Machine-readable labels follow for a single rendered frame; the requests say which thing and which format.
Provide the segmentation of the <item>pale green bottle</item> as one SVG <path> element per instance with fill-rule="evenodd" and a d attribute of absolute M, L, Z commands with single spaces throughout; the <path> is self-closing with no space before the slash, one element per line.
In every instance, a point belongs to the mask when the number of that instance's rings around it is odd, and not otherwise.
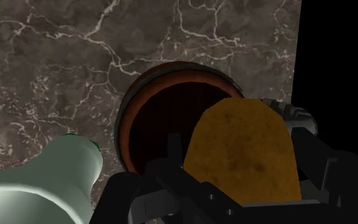
<path fill-rule="evenodd" d="M 30 162 L 0 171 L 0 224 L 89 224 L 102 165 L 97 143 L 55 138 Z"/>

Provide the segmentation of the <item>brown bowl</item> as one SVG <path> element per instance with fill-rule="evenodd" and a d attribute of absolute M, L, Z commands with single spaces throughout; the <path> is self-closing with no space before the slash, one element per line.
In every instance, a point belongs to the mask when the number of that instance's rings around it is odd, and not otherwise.
<path fill-rule="evenodd" d="M 195 62 L 166 62 L 143 72 L 126 91 L 115 121 L 123 169 L 142 175 L 149 161 L 167 157 L 168 136 L 176 132 L 184 158 L 203 112 L 225 98 L 244 96 L 228 75 Z"/>

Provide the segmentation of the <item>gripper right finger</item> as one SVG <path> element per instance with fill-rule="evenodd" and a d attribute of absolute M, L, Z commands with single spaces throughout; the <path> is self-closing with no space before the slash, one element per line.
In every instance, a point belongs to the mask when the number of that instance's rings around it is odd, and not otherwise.
<path fill-rule="evenodd" d="M 358 210 L 358 155 L 334 150 L 321 141 L 317 123 L 307 110 L 274 99 L 262 101 L 285 121 L 298 169 L 318 190 L 329 192 L 330 205 Z"/>

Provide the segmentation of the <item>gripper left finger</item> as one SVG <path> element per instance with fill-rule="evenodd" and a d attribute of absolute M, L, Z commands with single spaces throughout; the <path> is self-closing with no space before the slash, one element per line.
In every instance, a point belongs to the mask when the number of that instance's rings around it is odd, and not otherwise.
<path fill-rule="evenodd" d="M 167 137 L 167 158 L 147 163 L 143 176 L 112 175 L 89 224 L 129 224 L 129 210 L 142 190 L 166 190 L 182 214 L 183 224 L 244 224 L 243 207 L 209 182 L 199 182 L 184 169 L 181 135 Z"/>

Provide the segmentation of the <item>brown potato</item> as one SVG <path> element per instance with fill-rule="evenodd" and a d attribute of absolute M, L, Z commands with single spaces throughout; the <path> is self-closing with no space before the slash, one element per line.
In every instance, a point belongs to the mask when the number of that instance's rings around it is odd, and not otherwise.
<path fill-rule="evenodd" d="M 184 170 L 239 204 L 301 199 L 288 128 L 258 99 L 227 98 L 207 109 L 193 131 Z"/>

